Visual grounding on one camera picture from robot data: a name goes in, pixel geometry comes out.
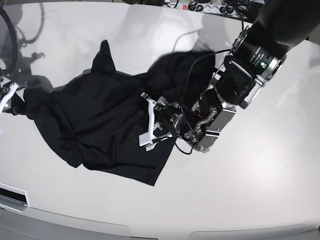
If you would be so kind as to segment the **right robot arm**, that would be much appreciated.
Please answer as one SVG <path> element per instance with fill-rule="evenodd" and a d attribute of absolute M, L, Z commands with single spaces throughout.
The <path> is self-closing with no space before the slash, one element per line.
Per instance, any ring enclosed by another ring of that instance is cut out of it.
<path fill-rule="evenodd" d="M 13 116 L 22 115 L 25 102 L 18 92 L 28 88 L 28 84 L 19 77 L 20 43 L 17 26 L 22 20 L 23 11 L 20 4 L 0 8 L 0 99 L 10 92 L 12 85 L 17 85 L 12 97 L 4 103 L 3 113 Z"/>

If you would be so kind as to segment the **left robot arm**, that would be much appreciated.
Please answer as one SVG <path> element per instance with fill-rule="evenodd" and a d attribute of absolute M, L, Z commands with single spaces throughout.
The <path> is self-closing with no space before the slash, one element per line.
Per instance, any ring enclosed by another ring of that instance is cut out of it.
<path fill-rule="evenodd" d="M 148 103 L 148 129 L 138 138 L 147 151 L 169 138 L 182 139 L 193 150 L 207 152 L 221 130 L 245 109 L 271 80 L 286 60 L 287 53 L 300 44 L 320 23 L 317 0 L 268 0 L 251 26 L 240 32 L 224 50 L 223 63 L 206 77 L 205 90 L 190 103 L 188 87 L 202 80 L 205 64 L 216 56 L 207 53 L 196 59 L 173 84 L 175 99 L 150 92 L 141 96 Z"/>

